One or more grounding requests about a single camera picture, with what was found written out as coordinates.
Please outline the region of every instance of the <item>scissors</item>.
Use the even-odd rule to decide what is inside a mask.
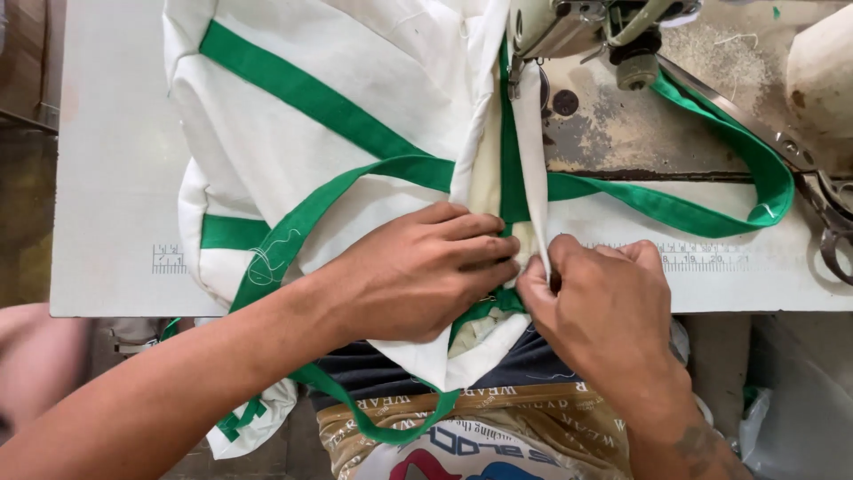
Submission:
[[[853,210],[840,195],[845,188],[853,187],[853,182],[836,184],[816,165],[814,157],[800,145],[798,140],[785,132],[774,132],[660,54],[658,54],[658,64],[681,88],[695,92],[713,103],[779,154],[786,167],[793,173],[797,190],[809,201],[826,227],[821,237],[823,261],[836,277],[846,284],[853,285],[853,276],[838,264],[837,257],[839,240],[846,239],[853,244]]]

